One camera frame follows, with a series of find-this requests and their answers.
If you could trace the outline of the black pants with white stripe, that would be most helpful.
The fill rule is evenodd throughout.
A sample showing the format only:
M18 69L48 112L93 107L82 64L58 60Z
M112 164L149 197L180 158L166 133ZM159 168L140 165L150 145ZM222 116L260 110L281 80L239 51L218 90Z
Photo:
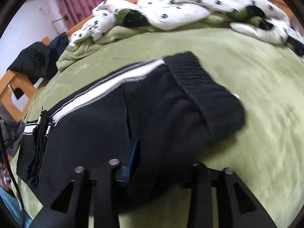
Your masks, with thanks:
M75 167L102 167L138 136L138 163L116 193L128 209L162 195L206 146L244 124L240 100L187 51L120 68L27 122L17 175L45 205Z

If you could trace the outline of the light blue sleeve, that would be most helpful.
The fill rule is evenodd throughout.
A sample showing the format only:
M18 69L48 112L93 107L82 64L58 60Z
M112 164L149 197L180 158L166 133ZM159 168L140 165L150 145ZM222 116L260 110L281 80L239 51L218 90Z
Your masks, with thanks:
M17 198L14 196L9 187L1 187L1 199L3 200L5 206L7 207L14 220L21 226L23 220L23 212L19 207Z

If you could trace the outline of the black jacket on footboard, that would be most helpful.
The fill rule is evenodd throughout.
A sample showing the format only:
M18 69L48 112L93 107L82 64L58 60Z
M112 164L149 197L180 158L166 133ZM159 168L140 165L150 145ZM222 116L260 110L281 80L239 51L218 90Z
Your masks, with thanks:
M35 84L40 78L50 80L56 75L58 58L55 48L35 42L19 53L8 70L26 75Z

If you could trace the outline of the navy blue garment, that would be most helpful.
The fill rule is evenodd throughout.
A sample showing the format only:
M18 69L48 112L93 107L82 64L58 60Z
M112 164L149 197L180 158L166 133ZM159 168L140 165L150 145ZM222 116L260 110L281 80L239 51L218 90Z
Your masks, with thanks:
M56 52L56 59L58 60L62 53L65 51L69 45L69 37L66 32L61 33L56 36L50 43L49 46Z

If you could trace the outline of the white green patterned quilt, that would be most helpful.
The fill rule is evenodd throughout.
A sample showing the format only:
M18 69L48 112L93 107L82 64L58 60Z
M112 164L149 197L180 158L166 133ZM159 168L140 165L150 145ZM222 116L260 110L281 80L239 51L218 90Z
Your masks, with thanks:
M286 13L268 0L105 0L93 17L70 36L70 44L99 40L114 26L153 26L170 31L212 15L227 21L232 30L274 45L284 44L303 56L303 36L292 28Z

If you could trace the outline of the wooden bed frame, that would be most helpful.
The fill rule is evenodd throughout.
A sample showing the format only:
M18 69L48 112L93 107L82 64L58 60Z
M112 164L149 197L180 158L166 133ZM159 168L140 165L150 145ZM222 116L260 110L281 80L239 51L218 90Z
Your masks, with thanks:
M285 3L284 0L268 1L283 10L289 17L291 23L294 26L299 26L300 31L303 32L303 26L298 21L296 15L293 13L293 10ZM26 95L29 99L31 99L43 85L44 83L41 82L37 87L35 87L26 75L14 72L12 70L8 70L3 75L3 77L1 78L1 102L14 120L21 120L30 105L30 101L28 100L23 103L21 108L18 108L17 105L12 101L12 95L14 94L14 90L23 90L23 94Z

